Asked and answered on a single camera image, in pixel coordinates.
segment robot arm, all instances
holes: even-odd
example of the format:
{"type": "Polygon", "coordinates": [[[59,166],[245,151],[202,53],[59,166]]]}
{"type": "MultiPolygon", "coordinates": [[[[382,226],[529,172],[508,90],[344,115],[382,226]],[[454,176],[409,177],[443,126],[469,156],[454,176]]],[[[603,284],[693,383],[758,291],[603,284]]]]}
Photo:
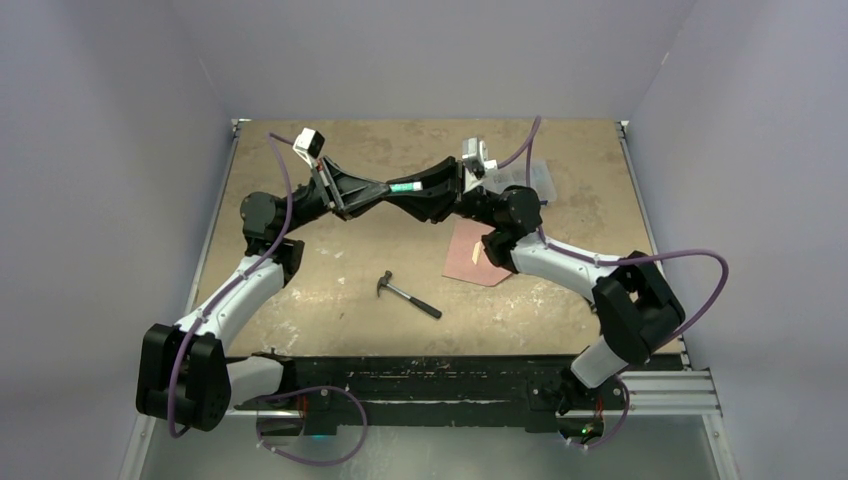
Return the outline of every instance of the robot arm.
{"type": "MultiPolygon", "coordinates": [[[[498,194],[483,188],[485,175],[497,169],[497,162],[488,160],[485,143],[478,138],[463,143],[461,161],[448,157],[416,175],[388,182],[351,175],[329,157],[319,158],[323,144],[320,133],[310,129],[304,129],[293,143],[294,151],[309,165],[312,178],[292,194],[289,232],[326,213],[350,220],[383,201],[420,221],[438,223],[456,214],[493,227],[482,239],[492,264],[554,282],[579,293],[596,307],[603,335],[563,371],[561,413],[592,395],[628,364],[645,363],[685,318],[653,263],[599,266],[600,260],[618,257],[539,235],[541,203],[533,189],[512,186],[498,194]],[[563,255],[552,246],[581,253],[595,262],[563,255]]],[[[259,307],[300,267],[303,242],[284,239],[250,275],[244,273],[279,236],[286,202],[286,198],[264,192],[252,193],[242,202],[246,256],[230,280],[241,276],[243,281],[222,297],[189,339],[187,361],[177,383],[178,423],[211,430],[228,408],[261,395],[287,391],[296,383],[294,369],[287,368],[279,358],[252,356],[233,362],[224,355],[259,307]]],[[[177,348],[207,303],[174,326],[154,325],[148,330],[136,396],[139,412],[166,418],[168,380],[177,348]]]]}

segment plastic container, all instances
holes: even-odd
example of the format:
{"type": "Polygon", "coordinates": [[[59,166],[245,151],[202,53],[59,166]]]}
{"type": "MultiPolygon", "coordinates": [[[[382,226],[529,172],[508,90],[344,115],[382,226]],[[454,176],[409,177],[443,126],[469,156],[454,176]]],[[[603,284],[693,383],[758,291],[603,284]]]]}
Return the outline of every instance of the plastic container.
{"type": "MultiPolygon", "coordinates": [[[[483,186],[493,192],[501,193],[510,185],[526,185],[525,160],[518,159],[508,167],[486,175],[483,186]]],[[[556,189],[544,160],[534,158],[530,161],[530,186],[539,194],[540,200],[548,203],[556,200],[556,189]]]]}

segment black base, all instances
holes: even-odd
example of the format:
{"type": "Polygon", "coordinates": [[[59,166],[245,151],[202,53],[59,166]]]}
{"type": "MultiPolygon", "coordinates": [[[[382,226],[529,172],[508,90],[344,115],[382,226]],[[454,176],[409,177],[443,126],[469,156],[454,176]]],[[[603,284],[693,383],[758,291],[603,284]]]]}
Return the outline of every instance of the black base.
{"type": "MultiPolygon", "coordinates": [[[[561,374],[576,355],[460,357],[295,357],[293,391],[318,385],[347,388],[365,406],[369,425],[414,427],[523,427],[557,432],[561,374]]],[[[643,370],[680,371],[679,355],[654,355],[643,370]]],[[[598,391],[605,409],[623,398],[610,380],[598,391]]],[[[593,410],[597,397],[571,409],[593,410]]],[[[244,410],[293,409],[294,403],[248,402],[244,410]]],[[[341,395],[309,397],[306,435],[333,435],[339,425],[360,425],[356,406],[341,395]]]]}

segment hammer handle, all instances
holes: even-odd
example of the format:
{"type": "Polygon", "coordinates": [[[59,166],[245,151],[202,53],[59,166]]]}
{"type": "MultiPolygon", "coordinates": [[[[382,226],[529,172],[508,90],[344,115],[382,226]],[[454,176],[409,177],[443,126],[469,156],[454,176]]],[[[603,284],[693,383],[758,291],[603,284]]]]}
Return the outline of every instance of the hammer handle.
{"type": "Polygon", "coordinates": [[[412,302],[412,304],[415,305],[416,307],[427,312],[427,315],[430,315],[431,317],[433,317],[437,320],[442,318],[442,312],[436,310],[435,308],[431,307],[430,305],[427,305],[426,303],[422,302],[421,300],[418,300],[415,297],[409,297],[409,301],[412,302]]]}

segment green marker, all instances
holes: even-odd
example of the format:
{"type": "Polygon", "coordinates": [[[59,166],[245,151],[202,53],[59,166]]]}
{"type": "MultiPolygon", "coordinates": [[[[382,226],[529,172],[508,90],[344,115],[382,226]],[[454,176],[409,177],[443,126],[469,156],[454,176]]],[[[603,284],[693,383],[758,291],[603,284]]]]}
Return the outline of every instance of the green marker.
{"type": "Polygon", "coordinates": [[[389,185],[392,193],[396,192],[419,192],[424,188],[421,186],[421,182],[412,182],[412,183],[396,183],[394,185],[389,185]]]}

